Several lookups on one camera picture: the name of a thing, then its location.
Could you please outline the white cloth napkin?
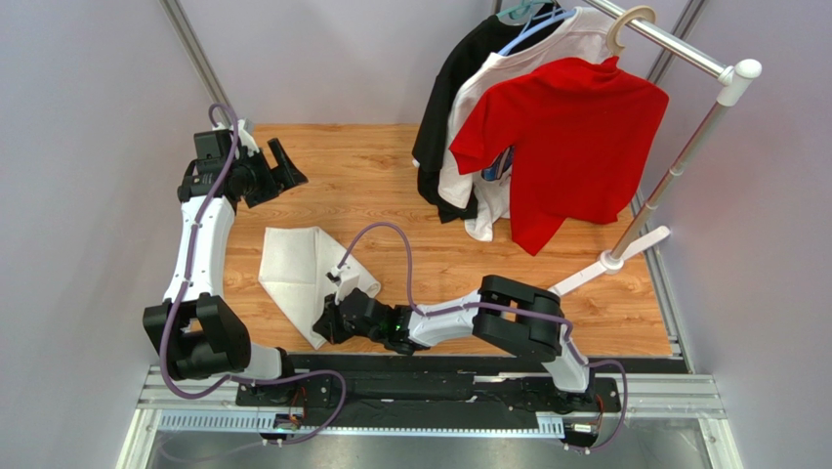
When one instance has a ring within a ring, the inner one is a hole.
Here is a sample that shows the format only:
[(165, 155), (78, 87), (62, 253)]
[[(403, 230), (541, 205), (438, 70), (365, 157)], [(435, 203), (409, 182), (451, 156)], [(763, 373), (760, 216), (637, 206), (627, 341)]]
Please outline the white cloth napkin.
[(338, 266), (345, 254), (346, 248), (320, 227), (265, 230), (259, 283), (316, 350), (327, 339), (312, 327), (323, 314), (324, 298), (340, 289), (329, 274), (347, 274), (347, 286), (371, 298), (381, 291), (381, 283), (353, 255)]

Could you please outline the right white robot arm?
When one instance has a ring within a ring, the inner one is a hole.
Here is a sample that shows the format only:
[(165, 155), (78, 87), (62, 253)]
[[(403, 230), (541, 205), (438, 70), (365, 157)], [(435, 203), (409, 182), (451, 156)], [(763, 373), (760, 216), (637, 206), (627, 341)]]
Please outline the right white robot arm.
[(585, 393), (593, 374), (571, 340), (572, 328), (557, 294), (495, 275), (484, 277), (480, 288), (463, 297), (415, 307), (392, 307), (357, 287), (339, 288), (325, 297), (312, 324), (312, 331), (329, 343), (359, 336), (406, 356), (474, 336), (518, 359), (540, 363), (558, 390)]

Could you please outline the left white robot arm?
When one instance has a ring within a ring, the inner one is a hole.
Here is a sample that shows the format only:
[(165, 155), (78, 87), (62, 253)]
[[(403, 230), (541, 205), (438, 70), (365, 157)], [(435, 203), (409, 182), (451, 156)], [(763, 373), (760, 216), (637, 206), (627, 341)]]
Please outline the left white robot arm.
[(253, 343), (225, 300), (227, 245), (238, 202), (253, 208), (308, 178), (277, 138), (268, 142), (274, 166), (246, 132), (218, 128), (195, 134), (194, 144), (196, 158), (177, 189), (183, 232), (175, 271), (162, 302), (145, 308), (144, 330), (171, 381), (278, 379), (285, 352)]

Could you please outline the black t-shirt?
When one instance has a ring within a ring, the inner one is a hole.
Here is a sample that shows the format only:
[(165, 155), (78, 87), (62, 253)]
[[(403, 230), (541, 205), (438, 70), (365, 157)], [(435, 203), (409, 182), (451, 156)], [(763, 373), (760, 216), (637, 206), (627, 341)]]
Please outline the black t-shirt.
[(438, 193), (448, 117), (457, 92), (479, 70), (489, 54), (499, 52), (522, 30), (521, 25), (504, 23), (495, 15), (487, 17), (453, 47), (436, 75), (411, 155), (418, 164), (417, 191), (437, 209), (443, 224), (474, 219), (478, 209), (475, 197), (471, 197), (465, 207), (458, 208)]

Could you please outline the teal hanger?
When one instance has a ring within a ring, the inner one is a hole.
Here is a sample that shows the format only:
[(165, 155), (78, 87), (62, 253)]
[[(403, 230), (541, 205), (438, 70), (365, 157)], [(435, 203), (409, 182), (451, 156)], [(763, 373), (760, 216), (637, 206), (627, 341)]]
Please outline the teal hanger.
[(561, 5), (549, 0), (497, 1), (494, 15), (506, 25), (536, 24), (549, 18)]

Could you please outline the red t-shirt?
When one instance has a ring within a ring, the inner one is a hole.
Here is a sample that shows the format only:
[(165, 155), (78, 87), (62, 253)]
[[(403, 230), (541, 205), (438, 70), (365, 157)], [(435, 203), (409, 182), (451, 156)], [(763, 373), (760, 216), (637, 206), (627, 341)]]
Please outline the red t-shirt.
[(568, 219), (617, 221), (640, 184), (669, 96), (618, 66), (561, 59), (501, 88), (491, 146), (512, 142), (511, 237), (535, 256)]

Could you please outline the blue hanger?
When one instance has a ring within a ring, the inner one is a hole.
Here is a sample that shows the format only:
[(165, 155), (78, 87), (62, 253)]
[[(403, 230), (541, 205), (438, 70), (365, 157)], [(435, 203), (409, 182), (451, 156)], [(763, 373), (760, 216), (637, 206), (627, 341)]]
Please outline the blue hanger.
[(532, 17), (528, 22), (528, 26), (525, 26), (521, 33), (515, 39), (506, 44), (501, 50), (499, 50), (497, 54), (503, 57), (509, 56), (519, 44), (535, 35), (537, 32), (542, 31), (560, 21), (572, 18), (576, 14), (577, 9), (555, 9), (548, 15), (538, 15), (536, 17)]

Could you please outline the white flower print t-shirt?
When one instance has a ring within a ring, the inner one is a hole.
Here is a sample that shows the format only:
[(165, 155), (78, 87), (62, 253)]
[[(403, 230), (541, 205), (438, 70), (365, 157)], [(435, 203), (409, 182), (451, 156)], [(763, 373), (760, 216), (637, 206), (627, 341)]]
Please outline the white flower print t-shirt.
[(512, 53), (491, 53), (457, 92), (448, 117), (448, 135), (439, 171), (438, 193), (463, 208), (478, 201), (477, 216), (461, 220), (476, 241), (494, 238), (498, 221), (511, 217), (510, 184), (514, 173), (512, 142), (491, 146), (487, 137), (498, 133), (506, 119), (497, 99), (502, 86), (518, 84), (542, 66), (561, 59), (600, 64), (611, 57), (605, 37), (611, 17), (591, 7), (573, 7), (577, 14), (537, 32)]

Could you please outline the wooden hanger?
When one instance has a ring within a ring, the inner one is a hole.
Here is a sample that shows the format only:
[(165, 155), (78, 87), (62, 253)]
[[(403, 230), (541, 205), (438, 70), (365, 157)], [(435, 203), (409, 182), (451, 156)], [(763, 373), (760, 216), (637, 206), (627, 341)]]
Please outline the wooden hanger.
[(654, 23), (656, 12), (647, 5), (639, 5), (626, 10), (613, 21), (605, 37), (606, 48), (613, 57), (619, 57), (625, 49), (620, 42), (622, 29), (628, 27), (631, 22), (640, 20)]

